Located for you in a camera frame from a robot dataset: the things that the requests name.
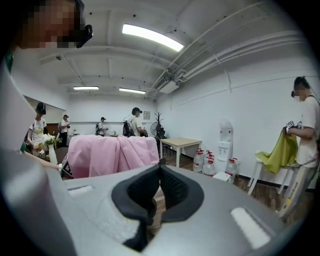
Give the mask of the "person's green shirt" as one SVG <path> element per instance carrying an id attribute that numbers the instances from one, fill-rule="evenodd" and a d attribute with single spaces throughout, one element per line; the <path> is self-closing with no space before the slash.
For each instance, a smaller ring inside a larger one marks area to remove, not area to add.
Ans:
<path id="1" fill-rule="evenodd" d="M 8 51 L 4 56 L 5 64 L 8 72 L 12 73 L 12 66 L 14 62 L 14 50 Z"/>

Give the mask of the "white water dispenser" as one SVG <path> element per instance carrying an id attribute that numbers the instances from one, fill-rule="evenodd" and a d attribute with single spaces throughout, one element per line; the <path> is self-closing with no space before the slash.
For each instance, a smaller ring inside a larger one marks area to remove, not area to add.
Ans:
<path id="1" fill-rule="evenodd" d="M 215 155 L 215 166 L 218 172 L 225 172 L 229 159 L 232 158 L 233 152 L 233 126 L 227 119 L 221 119 L 219 122 L 220 139 L 217 143 Z"/>

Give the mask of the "white ceiling air conditioner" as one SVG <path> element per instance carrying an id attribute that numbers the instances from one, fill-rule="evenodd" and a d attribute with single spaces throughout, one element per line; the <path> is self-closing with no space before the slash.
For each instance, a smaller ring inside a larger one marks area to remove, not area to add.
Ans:
<path id="1" fill-rule="evenodd" d="M 174 82 L 174 81 L 170 81 L 168 82 L 166 85 L 164 85 L 159 92 L 163 93 L 163 94 L 170 94 L 173 91 L 175 91 L 176 89 L 178 89 L 180 86 Z"/>

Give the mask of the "black standing fan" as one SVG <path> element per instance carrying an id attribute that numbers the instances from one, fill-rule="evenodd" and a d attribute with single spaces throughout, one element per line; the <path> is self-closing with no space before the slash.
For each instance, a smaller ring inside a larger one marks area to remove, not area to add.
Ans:
<path id="1" fill-rule="evenodd" d="M 154 122 L 150 127 L 150 132 L 153 136 L 159 137 L 162 128 L 163 126 L 160 122 Z"/>

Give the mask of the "white vase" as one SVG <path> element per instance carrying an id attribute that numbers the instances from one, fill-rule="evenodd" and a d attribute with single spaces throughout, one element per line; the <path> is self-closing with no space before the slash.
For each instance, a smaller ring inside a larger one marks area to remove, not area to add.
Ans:
<path id="1" fill-rule="evenodd" d="M 54 165 L 57 165 L 58 161 L 57 161 L 57 156 L 55 152 L 55 147 L 53 144 L 48 145 L 48 154 L 49 154 L 50 162 Z"/>

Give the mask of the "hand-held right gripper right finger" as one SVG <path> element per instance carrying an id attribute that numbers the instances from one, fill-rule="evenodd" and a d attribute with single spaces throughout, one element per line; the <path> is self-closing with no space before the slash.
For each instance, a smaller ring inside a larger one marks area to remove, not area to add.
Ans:
<path id="1" fill-rule="evenodd" d="M 231 183 L 175 166 L 159 174 L 166 210 L 144 256 L 261 256 L 285 228 Z"/>

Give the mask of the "white table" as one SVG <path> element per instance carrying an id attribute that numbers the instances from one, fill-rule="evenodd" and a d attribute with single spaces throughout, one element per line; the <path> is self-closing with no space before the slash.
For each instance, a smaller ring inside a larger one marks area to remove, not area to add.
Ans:
<path id="1" fill-rule="evenodd" d="M 282 181 L 280 186 L 277 188 L 277 194 L 280 195 L 285 188 L 285 185 L 288 184 L 291 180 L 291 176 L 293 171 L 297 168 L 298 166 L 296 164 L 290 164 L 286 165 L 280 168 L 280 171 L 278 174 L 282 174 Z M 247 194 L 251 195 L 258 180 L 259 177 L 263 172 L 266 172 L 266 166 L 263 164 L 263 162 L 260 159 L 256 159 L 254 170 L 252 173 L 252 176 L 247 184 L 247 187 L 249 188 Z"/>

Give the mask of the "person's left forearm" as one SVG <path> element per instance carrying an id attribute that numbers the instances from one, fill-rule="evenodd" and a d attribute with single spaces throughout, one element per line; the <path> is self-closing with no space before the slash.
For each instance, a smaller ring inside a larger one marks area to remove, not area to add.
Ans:
<path id="1" fill-rule="evenodd" d="M 28 152 L 22 152 L 22 154 L 24 154 L 25 156 L 37 161 L 38 163 L 40 163 L 44 168 L 47 168 L 47 169 L 54 169 L 56 171 L 59 171 L 61 172 L 62 170 L 62 164 L 53 164 L 51 162 L 48 162 L 48 161 L 45 161 L 39 157 L 36 157 Z"/>

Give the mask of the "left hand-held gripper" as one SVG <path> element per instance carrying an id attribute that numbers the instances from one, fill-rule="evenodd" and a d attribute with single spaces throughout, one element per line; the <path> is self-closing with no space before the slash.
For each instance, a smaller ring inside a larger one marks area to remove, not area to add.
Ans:
<path id="1" fill-rule="evenodd" d="M 61 177 L 65 179 L 74 179 L 73 173 L 68 162 L 68 153 L 65 155 L 61 163 Z"/>

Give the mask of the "flat white box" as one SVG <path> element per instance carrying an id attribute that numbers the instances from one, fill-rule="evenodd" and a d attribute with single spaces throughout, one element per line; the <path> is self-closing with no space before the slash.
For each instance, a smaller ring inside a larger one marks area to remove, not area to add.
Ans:
<path id="1" fill-rule="evenodd" d="M 231 180 L 231 175 L 225 172 L 217 172 L 213 178 L 220 180 L 220 181 L 224 181 L 224 182 L 229 182 Z"/>

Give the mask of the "white ceiling pipes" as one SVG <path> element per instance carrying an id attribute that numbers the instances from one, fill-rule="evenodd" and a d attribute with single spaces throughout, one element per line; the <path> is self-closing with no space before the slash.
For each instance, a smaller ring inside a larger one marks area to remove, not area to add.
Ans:
<path id="1" fill-rule="evenodd" d="M 286 45 L 305 44 L 306 37 L 296 30 L 281 31 L 256 37 L 218 51 L 204 61 L 198 63 L 186 73 L 177 75 L 174 82 L 184 83 L 200 73 L 233 59 Z"/>

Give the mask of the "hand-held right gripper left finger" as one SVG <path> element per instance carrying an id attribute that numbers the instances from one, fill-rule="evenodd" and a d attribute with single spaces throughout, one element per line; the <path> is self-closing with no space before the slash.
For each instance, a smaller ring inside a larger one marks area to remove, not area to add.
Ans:
<path id="1" fill-rule="evenodd" d="M 147 226 L 160 187 L 160 165 L 108 176 L 64 180 L 62 217 L 71 241 L 63 256 L 163 256 Z"/>

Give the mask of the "yellow-green cloth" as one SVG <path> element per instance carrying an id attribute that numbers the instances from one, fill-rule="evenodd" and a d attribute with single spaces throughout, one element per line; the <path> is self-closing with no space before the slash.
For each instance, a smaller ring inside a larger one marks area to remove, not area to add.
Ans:
<path id="1" fill-rule="evenodd" d="M 297 137 L 281 132 L 271 153 L 260 151 L 255 156 L 262 161 L 267 172 L 277 174 L 281 168 L 296 163 L 297 153 Z"/>

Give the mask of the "white flowers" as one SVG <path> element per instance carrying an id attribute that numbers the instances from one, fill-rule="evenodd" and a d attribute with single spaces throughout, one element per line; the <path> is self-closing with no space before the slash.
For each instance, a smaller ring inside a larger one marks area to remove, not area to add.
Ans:
<path id="1" fill-rule="evenodd" d="M 51 134 L 44 134 L 43 135 L 43 143 L 47 146 L 53 145 L 54 147 L 57 145 L 57 143 L 60 143 L 61 139 L 57 136 L 51 135 Z"/>

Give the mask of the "pink clothes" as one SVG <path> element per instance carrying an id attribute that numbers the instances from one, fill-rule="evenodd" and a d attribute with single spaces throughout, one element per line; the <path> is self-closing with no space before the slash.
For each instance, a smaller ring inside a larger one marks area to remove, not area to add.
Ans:
<path id="1" fill-rule="evenodd" d="M 159 163 L 153 137 L 79 135 L 70 140 L 67 162 L 73 178 L 116 174 Z"/>

